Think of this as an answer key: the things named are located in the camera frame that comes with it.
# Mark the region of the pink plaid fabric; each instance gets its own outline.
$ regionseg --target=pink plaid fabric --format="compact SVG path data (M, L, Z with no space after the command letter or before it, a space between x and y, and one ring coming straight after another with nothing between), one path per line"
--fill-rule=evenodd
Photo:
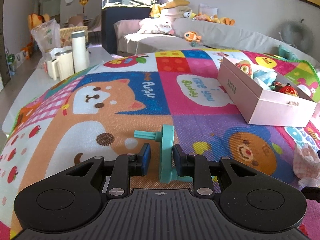
M300 179L300 186L320 186L320 159L310 145L305 144L302 149L296 145L293 172Z
M36 122L55 117L57 111L67 100L67 98L70 96L71 92L74 90L81 79L82 77L75 79L70 84L66 85L63 89L59 90L59 92L43 101L42 104L36 109L36 111L31 114L30 118L25 123L23 123L21 127L19 127L17 132Z

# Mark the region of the pink box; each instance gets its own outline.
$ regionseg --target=pink box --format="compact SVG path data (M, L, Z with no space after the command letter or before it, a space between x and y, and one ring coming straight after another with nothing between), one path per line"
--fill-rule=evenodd
M235 66L240 60L224 57L218 81L227 91L248 124L306 127L316 102L277 73L276 81L290 83L299 97L263 90L253 79Z

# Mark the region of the colorful play mat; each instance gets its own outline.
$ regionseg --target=colorful play mat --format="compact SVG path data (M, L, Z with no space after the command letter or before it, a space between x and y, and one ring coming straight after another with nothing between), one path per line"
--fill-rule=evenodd
M298 187L294 147L309 143L318 151L318 129L311 122L306 128L248 125L217 81L224 56L273 68L320 101L319 82L308 62L239 50L156 52L86 69L19 112L0 155L0 239L21 230L13 212L18 192L93 156L115 160L149 142L148 175L131 178L132 188L189 188L191 183L181 180L160 183L159 143L133 136L135 130L160 131L163 124L174 125L175 142L185 153L214 161L230 156ZM300 230L312 240L319 239L319 214L320 204L308 201Z

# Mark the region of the silver bolt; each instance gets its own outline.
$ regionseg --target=silver bolt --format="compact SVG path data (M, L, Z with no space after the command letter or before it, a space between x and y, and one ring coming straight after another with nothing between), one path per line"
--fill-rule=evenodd
M197 192L202 196L210 196L213 193L212 189L207 187L201 187L197 190Z
M115 187L109 190L109 194L113 196L121 196L123 193L124 193L124 190L119 187Z

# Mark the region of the teal plastic toy part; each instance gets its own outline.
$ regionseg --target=teal plastic toy part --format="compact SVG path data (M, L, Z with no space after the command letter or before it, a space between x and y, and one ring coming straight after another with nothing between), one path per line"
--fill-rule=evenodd
M134 131L135 138L154 140L160 143L159 179L162 183L170 183L172 180L192 182L191 177L179 177L172 167L172 151L174 139L174 127L164 124L161 132Z

